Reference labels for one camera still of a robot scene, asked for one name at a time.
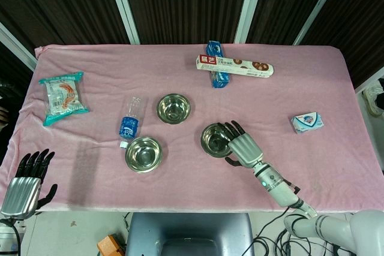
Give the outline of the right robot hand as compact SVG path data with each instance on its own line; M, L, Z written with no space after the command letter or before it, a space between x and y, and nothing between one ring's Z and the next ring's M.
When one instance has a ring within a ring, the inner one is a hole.
M236 121L217 123L224 135L229 139L227 146L235 154L237 160L226 156L224 159L234 167L254 168L263 159L263 152L254 139L245 132Z

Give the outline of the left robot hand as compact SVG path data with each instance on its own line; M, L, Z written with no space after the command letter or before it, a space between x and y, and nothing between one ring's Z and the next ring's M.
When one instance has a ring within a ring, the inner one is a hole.
M28 219L52 201L58 189L57 184L53 184L43 198L40 197L40 192L54 156L54 151L45 149L33 154L28 153L22 158L1 206L4 218L15 221Z

